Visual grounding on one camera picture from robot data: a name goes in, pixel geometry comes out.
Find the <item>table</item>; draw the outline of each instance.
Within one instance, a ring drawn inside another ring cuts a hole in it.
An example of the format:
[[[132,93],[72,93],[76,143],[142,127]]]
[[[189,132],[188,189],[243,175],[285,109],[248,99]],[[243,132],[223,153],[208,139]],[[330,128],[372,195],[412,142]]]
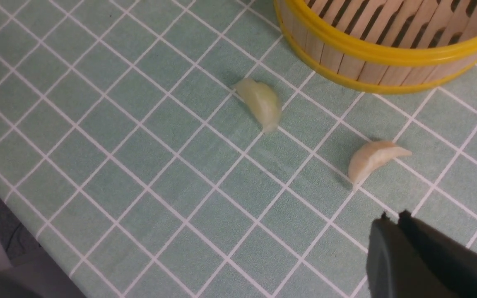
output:
[[[413,155],[352,192],[370,139]],[[0,197],[89,297],[369,297],[383,211],[477,252],[477,66],[377,96],[302,64],[268,0],[0,0]]]

